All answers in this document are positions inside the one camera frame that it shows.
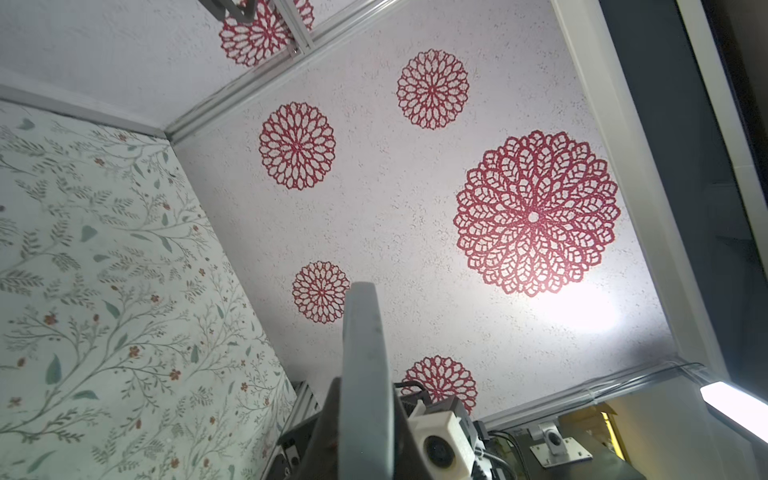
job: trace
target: red mandala pattern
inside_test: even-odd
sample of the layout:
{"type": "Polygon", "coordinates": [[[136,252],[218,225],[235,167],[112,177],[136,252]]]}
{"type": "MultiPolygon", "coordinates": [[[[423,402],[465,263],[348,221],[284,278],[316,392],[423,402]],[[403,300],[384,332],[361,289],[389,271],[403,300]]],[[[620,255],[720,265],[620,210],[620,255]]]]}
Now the red mandala pattern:
{"type": "Polygon", "coordinates": [[[432,130],[456,119],[464,109],[468,90],[463,63],[443,50],[416,55],[397,81],[402,113],[412,124],[432,130]]]}
{"type": "MultiPolygon", "coordinates": [[[[416,362],[406,372],[402,380],[418,380],[423,383],[433,402],[447,399],[449,396],[457,396],[463,403],[467,413],[477,405],[477,384],[472,374],[464,366],[450,357],[424,357],[421,362],[416,362]]],[[[405,387],[403,393],[418,392],[418,389],[405,387]]]]}
{"type": "Polygon", "coordinates": [[[296,274],[293,302],[315,323],[330,323],[344,314],[344,295],[349,279],[331,262],[314,262],[296,274]]]}
{"type": "Polygon", "coordinates": [[[264,122],[259,140],[266,172],[287,188],[314,187],[336,158],[328,118],[306,103],[281,105],[264,122]]]}
{"type": "Polygon", "coordinates": [[[456,196],[458,247],[489,285],[528,296],[581,282],[614,241],[618,186],[589,144],[561,132],[485,152],[456,196]]]}
{"type": "MultiPolygon", "coordinates": [[[[309,0],[293,0],[307,28],[315,21],[314,7],[309,0]]],[[[253,67],[274,55],[293,40],[290,30],[280,14],[270,7],[267,0],[257,0],[256,19],[247,25],[234,18],[224,19],[219,32],[221,48],[227,57],[239,65],[253,67]]]]}

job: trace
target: speckled ceiling surface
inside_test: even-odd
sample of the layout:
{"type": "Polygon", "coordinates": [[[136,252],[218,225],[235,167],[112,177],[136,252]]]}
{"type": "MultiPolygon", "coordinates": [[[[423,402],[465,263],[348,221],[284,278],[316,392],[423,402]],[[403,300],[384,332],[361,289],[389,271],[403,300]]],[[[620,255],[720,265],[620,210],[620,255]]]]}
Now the speckled ceiling surface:
{"type": "MultiPolygon", "coordinates": [[[[310,28],[349,3],[296,0],[310,28]]],[[[197,0],[4,2],[0,85],[163,128],[285,47],[278,17],[263,18],[225,45],[234,35],[197,0]]]]}
{"type": "Polygon", "coordinates": [[[355,280],[478,417],[674,349],[548,2],[411,0],[176,152],[320,398],[355,280]]]}

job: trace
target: wire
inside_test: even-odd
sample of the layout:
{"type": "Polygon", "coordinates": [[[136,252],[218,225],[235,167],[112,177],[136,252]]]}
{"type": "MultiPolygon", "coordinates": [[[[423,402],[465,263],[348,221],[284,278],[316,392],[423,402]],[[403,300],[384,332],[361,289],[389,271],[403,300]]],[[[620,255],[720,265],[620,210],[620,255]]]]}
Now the wire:
{"type": "Polygon", "coordinates": [[[518,480],[518,476],[515,474],[515,470],[513,470],[512,467],[507,463],[507,461],[504,460],[502,457],[497,457],[496,455],[493,455],[492,453],[488,453],[481,449],[476,449],[475,453],[480,455],[481,457],[487,458],[492,463],[495,463],[496,465],[502,467],[504,470],[509,472],[509,475],[512,475],[512,480],[518,480]]]}
{"type": "Polygon", "coordinates": [[[416,386],[419,387],[419,389],[422,391],[427,390],[427,387],[425,387],[424,384],[418,380],[406,380],[405,382],[397,382],[394,386],[396,389],[404,389],[407,387],[416,386]]]}
{"type": "Polygon", "coordinates": [[[623,382],[623,383],[620,383],[620,384],[618,384],[616,386],[613,386],[613,387],[609,388],[608,390],[602,392],[600,395],[597,395],[597,396],[593,397],[590,400],[586,400],[586,401],[582,402],[581,404],[576,405],[575,407],[566,407],[566,408],[564,408],[562,410],[558,410],[557,412],[551,412],[551,413],[548,413],[547,415],[543,415],[543,416],[537,417],[535,419],[527,420],[525,422],[525,424],[522,424],[522,425],[527,425],[529,423],[537,422],[538,420],[549,419],[549,418],[551,418],[553,416],[559,416],[561,413],[563,413],[563,412],[565,412],[567,410],[571,410],[571,411],[572,410],[579,410],[581,407],[585,407],[585,406],[591,405],[592,403],[598,403],[600,399],[604,398],[605,396],[610,395],[611,393],[615,392],[616,390],[623,389],[623,388],[625,388],[627,386],[630,386],[633,383],[636,383],[636,382],[639,382],[639,381],[641,381],[643,379],[646,379],[647,377],[649,377],[651,375],[656,375],[658,373],[669,372],[670,370],[675,370],[675,369],[682,369],[684,367],[691,366],[691,365],[701,365],[701,366],[703,366],[703,363],[701,363],[701,362],[683,363],[682,365],[674,365],[674,366],[667,367],[666,369],[661,369],[661,370],[658,370],[656,372],[648,373],[647,375],[643,375],[642,377],[638,377],[636,379],[628,380],[626,382],[623,382]]]}
{"type": "Polygon", "coordinates": [[[510,445],[512,445],[512,448],[518,453],[518,458],[520,459],[520,466],[523,468],[523,473],[525,474],[525,480],[531,480],[531,473],[528,471],[528,466],[525,464],[525,460],[523,459],[523,452],[520,449],[520,445],[518,444],[518,441],[515,440],[515,437],[513,437],[511,434],[507,432],[502,432],[501,430],[491,430],[490,432],[488,432],[488,434],[492,437],[504,439],[507,442],[509,442],[510,445]]]}

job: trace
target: mounting plate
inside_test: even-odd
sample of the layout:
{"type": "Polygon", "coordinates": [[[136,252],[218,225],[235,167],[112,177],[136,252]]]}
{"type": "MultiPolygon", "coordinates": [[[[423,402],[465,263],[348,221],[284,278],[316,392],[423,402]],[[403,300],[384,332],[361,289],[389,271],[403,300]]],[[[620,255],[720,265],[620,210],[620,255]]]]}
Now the mounting plate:
{"type": "Polygon", "coordinates": [[[568,452],[564,455],[552,455],[549,452],[549,447],[546,443],[540,443],[531,447],[531,452],[541,463],[544,468],[556,467],[558,465],[565,465],[568,463],[583,462],[584,460],[592,460],[592,454],[587,452],[587,449],[581,446],[581,443],[574,440],[573,437],[563,439],[565,442],[565,448],[568,452]]]}

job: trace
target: branch pattern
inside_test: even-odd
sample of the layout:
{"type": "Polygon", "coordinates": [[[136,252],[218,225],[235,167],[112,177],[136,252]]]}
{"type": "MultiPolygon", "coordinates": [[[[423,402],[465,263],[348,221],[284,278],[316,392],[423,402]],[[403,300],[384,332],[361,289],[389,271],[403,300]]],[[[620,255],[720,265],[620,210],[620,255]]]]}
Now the branch pattern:
{"type": "Polygon", "coordinates": [[[2,104],[0,190],[0,478],[257,475],[293,390],[168,142],[2,104]]]}

